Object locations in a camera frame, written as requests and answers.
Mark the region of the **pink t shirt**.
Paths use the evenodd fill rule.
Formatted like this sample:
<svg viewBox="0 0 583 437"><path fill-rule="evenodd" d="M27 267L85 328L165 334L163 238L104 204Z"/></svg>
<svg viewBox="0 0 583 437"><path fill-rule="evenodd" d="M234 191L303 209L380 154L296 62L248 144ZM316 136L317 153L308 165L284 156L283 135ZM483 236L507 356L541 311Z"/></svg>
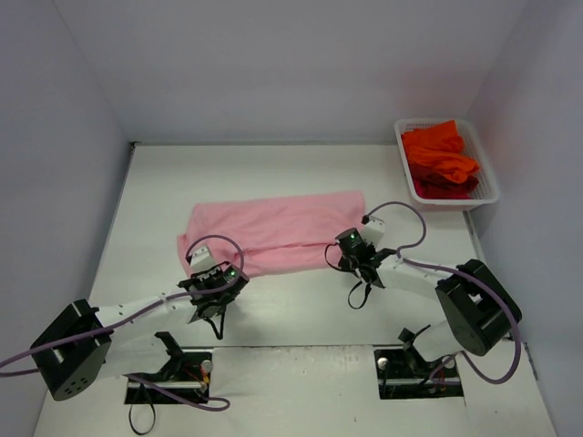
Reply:
<svg viewBox="0 0 583 437"><path fill-rule="evenodd" d="M238 265L250 278L325 269L340 258L338 249L324 253L341 232L362 227L365 213L359 190L244 201L199 203L186 231L177 236L181 266L193 270L187 251L194 241L209 248L218 262Z"/></svg>

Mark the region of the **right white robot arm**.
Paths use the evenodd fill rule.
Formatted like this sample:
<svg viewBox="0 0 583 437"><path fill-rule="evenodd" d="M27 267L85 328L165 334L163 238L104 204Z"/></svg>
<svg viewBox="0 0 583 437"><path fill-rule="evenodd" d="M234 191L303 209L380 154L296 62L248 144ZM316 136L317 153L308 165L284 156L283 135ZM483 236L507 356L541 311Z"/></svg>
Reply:
<svg viewBox="0 0 583 437"><path fill-rule="evenodd" d="M336 237L338 268L373 289L396 289L437 302L444 320L404 340L405 368L423 375L444 356L469 352L485 356L510 334L516 337L520 309L489 268L471 259L455 268L400 259L394 250L377 249L352 228Z"/></svg>

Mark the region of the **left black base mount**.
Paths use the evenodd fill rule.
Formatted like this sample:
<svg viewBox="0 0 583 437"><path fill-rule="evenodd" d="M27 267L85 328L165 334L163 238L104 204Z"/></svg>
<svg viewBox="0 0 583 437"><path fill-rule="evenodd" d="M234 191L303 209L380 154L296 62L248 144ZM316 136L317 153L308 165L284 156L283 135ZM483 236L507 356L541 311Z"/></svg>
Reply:
<svg viewBox="0 0 583 437"><path fill-rule="evenodd" d="M170 375L164 372L139 373L138 377L161 389L197 404L207 404L210 396L211 350L187 350L180 366ZM179 404L173 398L148 385L128 379L124 403L126 405Z"/></svg>

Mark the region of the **dark red t shirt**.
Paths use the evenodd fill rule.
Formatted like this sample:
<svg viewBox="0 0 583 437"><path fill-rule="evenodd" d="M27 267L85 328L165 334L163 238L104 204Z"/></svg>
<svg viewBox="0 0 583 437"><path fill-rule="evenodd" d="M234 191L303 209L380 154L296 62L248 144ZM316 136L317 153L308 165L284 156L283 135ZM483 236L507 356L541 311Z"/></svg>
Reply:
<svg viewBox="0 0 583 437"><path fill-rule="evenodd" d="M434 183L424 179L413 179L415 193L425 199L470 199L470 194L476 189L477 178L470 177L462 184L449 182Z"/></svg>

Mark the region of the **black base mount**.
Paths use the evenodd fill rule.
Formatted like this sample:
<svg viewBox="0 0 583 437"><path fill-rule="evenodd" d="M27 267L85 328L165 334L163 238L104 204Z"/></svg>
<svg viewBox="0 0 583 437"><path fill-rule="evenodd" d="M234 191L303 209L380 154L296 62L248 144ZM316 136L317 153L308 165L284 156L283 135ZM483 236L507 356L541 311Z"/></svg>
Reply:
<svg viewBox="0 0 583 437"><path fill-rule="evenodd" d="M211 350L187 350L180 366L170 375L164 372L139 373L138 377L161 389L197 404L207 404L210 396ZM124 403L126 405L179 404L173 398L148 385L128 379Z"/></svg>
<svg viewBox="0 0 583 437"><path fill-rule="evenodd" d="M430 378L441 363L426 363L403 348L373 351L379 398L384 401L463 398L464 390L455 361Z"/></svg>

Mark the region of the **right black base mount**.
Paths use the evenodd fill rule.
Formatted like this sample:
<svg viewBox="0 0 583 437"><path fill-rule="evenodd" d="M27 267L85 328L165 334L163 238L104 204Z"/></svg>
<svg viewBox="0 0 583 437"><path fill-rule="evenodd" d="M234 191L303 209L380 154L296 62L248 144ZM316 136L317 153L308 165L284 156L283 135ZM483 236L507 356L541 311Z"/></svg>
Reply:
<svg viewBox="0 0 583 437"><path fill-rule="evenodd" d="M455 361L430 378L441 363L426 363L403 348L373 351L379 398L384 401L463 398L464 390Z"/></svg>

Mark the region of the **orange t shirt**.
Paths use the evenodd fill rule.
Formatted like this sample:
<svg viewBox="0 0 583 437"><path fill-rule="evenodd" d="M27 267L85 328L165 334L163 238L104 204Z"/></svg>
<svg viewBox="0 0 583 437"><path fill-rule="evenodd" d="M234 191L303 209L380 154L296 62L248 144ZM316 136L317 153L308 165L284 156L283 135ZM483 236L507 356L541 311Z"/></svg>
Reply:
<svg viewBox="0 0 583 437"><path fill-rule="evenodd" d="M410 169L439 175L454 184L465 183L481 169L475 159L463 155L465 141L454 120L415 128L404 132L401 139Z"/></svg>

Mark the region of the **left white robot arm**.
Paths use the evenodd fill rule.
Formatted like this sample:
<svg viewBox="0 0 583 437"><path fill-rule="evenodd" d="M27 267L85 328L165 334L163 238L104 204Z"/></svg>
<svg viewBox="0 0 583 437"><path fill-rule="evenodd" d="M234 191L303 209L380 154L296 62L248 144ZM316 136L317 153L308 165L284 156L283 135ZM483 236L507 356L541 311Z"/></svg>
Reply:
<svg viewBox="0 0 583 437"><path fill-rule="evenodd" d="M77 300L32 344L32 358L55 401L126 374L174 381L187 356L175 333L223 318L249 281L238 267L221 263L154 297L101 307Z"/></svg>

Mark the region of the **white plastic basket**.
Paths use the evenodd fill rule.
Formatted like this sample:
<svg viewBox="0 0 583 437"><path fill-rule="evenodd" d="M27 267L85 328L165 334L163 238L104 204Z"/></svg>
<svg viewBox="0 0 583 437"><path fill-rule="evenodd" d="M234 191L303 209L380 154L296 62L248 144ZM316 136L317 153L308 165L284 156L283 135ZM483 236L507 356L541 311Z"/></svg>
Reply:
<svg viewBox="0 0 583 437"><path fill-rule="evenodd" d="M474 178L478 179L479 184L470 194L470 199L466 200L420 198L414 190L414 178L429 180L434 183L448 181L436 174L431 174L423 170L410 169L404 153L401 135L404 132L414 130L415 128L432 127L448 120L454 120L456 122L458 132L465 141L465 151L463 152L463 155L475 159L481 167L481 169L474 175ZM410 199L416 204L416 206L422 209L469 211L479 206L494 204L498 201L499 192L496 178L486 158L486 154L482 148L477 133L470 123L455 118L405 118L399 119L394 123L394 132L404 167Z"/></svg>

